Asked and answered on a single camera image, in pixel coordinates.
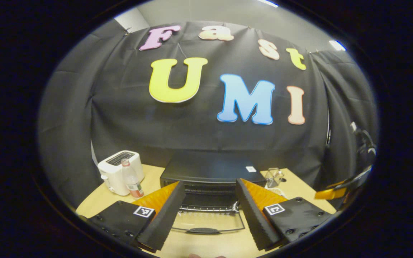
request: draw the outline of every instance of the sticker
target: sticker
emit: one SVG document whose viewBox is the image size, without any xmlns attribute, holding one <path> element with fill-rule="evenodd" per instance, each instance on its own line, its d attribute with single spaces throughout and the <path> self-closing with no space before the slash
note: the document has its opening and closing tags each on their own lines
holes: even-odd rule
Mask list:
<svg viewBox="0 0 413 258">
<path fill-rule="evenodd" d="M 273 205 L 269 205 L 264 208 L 268 211 L 270 215 L 274 215 L 274 214 L 285 211 L 285 209 L 283 209 L 283 207 L 281 207 L 280 204 L 273 204 Z"/>
<path fill-rule="evenodd" d="M 248 172 L 250 172 L 250 173 L 257 171 L 253 166 L 246 167 L 246 170 L 248 170 Z"/>
<path fill-rule="evenodd" d="M 152 214 L 153 211 L 154 209 L 139 206 L 138 209 L 136 209 L 136 211 L 133 212 L 133 214 L 147 218 Z"/>
</svg>

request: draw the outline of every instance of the wooden table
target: wooden table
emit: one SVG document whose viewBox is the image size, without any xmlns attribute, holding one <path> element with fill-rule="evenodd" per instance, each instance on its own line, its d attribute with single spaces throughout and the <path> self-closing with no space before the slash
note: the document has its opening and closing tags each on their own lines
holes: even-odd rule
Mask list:
<svg viewBox="0 0 413 258">
<path fill-rule="evenodd" d="M 143 164 L 145 178 L 141 182 L 141 187 L 145 195 L 160 189 L 159 178 L 163 171 L 164 168 Z M 290 170 L 284 168 L 281 171 L 285 175 L 286 181 L 280 183 L 278 188 L 283 191 L 288 199 L 302 197 L 330 214 L 336 212 L 336 209 L 328 201 L 313 199 L 315 190 Z M 135 200 L 131 195 L 120 196 L 110 192 L 103 183 L 85 198 L 76 209 L 76 213 L 90 218 L 116 201 L 133 202 Z M 272 250 L 268 252 L 257 250 L 242 210 L 240 210 L 240 216 L 245 224 L 245 229 L 235 232 L 217 235 L 194 235 L 171 230 L 162 250 L 157 251 L 155 255 L 161 258 L 186 258 L 190 253 L 195 253 L 202 258 L 214 258 L 221 255 L 226 258 L 252 258 L 271 252 Z M 211 216 L 205 219 L 214 220 L 216 218 L 218 217 Z"/>
</svg>

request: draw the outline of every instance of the foam letter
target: foam letter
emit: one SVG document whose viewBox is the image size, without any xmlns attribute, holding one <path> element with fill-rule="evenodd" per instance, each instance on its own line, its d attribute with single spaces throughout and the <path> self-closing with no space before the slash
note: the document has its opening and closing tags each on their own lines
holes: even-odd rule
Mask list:
<svg viewBox="0 0 413 258">
<path fill-rule="evenodd" d="M 257 41 L 260 45 L 259 50 L 263 55 L 270 59 L 278 60 L 280 59 L 280 55 L 278 54 L 277 47 L 275 46 L 274 43 L 269 42 L 265 39 L 259 39 Z"/>
<path fill-rule="evenodd" d="M 302 95 L 304 90 L 296 86 L 288 86 L 286 89 L 291 95 L 291 114 L 288 116 L 290 124 L 304 124 L 305 117 L 302 113 Z"/>
<path fill-rule="evenodd" d="M 164 28 L 155 28 L 149 31 L 148 39 L 143 46 L 139 48 L 140 51 L 154 49 L 162 46 L 162 43 L 159 42 L 159 39 L 166 41 L 172 35 L 172 31 L 179 31 L 181 26 L 169 26 Z"/>
<path fill-rule="evenodd" d="M 152 75 L 149 81 L 149 93 L 151 97 L 160 102 L 179 103 L 192 98 L 200 86 L 202 66 L 208 60 L 201 57 L 190 57 L 184 60 L 187 67 L 186 83 L 182 88 L 172 89 L 168 86 L 168 78 L 176 59 L 161 59 L 152 62 Z"/>
<path fill-rule="evenodd" d="M 297 49 L 287 48 L 286 51 L 288 51 L 288 53 L 290 54 L 291 62 L 293 62 L 294 66 L 296 66 L 300 70 L 307 69 L 307 67 L 300 62 L 301 60 L 304 60 L 304 56 L 299 54 L 299 51 L 297 51 Z"/>
<path fill-rule="evenodd" d="M 231 30 L 224 26 L 206 26 L 202 28 L 202 32 L 199 34 L 201 39 L 219 39 L 230 41 L 234 39 L 234 36 L 231 35 Z"/>
<path fill-rule="evenodd" d="M 243 122 L 251 116 L 256 107 L 256 113 L 251 118 L 254 124 L 271 124 L 272 92 L 275 85 L 268 81 L 257 82 L 254 90 L 249 94 L 243 79 L 238 75 L 221 75 L 220 80 L 225 86 L 223 111 L 218 113 L 221 122 L 235 122 L 238 119 L 234 112 L 235 103 Z"/>
</svg>

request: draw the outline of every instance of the letter m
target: letter m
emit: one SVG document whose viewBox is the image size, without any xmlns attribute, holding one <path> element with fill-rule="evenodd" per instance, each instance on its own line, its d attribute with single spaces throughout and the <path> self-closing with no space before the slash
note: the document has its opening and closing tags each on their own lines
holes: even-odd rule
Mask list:
<svg viewBox="0 0 413 258">
<path fill-rule="evenodd" d="M 237 104 L 243 122 L 248 121 L 251 112 L 256 107 L 256 113 L 251 118 L 254 124 L 271 124 L 272 92 L 275 85 L 268 81 L 259 81 L 251 94 L 243 79 L 238 75 L 221 75 L 220 80 L 225 86 L 223 111 L 218 113 L 221 122 L 235 122 L 238 115 L 234 112 Z"/>
</svg>

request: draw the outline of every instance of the bottle label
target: bottle label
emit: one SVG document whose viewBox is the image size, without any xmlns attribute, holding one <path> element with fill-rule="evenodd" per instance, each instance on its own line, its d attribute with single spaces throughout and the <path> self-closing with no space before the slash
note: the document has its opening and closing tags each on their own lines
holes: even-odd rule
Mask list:
<svg viewBox="0 0 413 258">
<path fill-rule="evenodd" d="M 144 195 L 143 189 L 141 189 L 141 185 L 139 183 L 127 185 L 127 188 L 130 190 L 130 194 L 133 197 L 142 197 Z"/>
</svg>

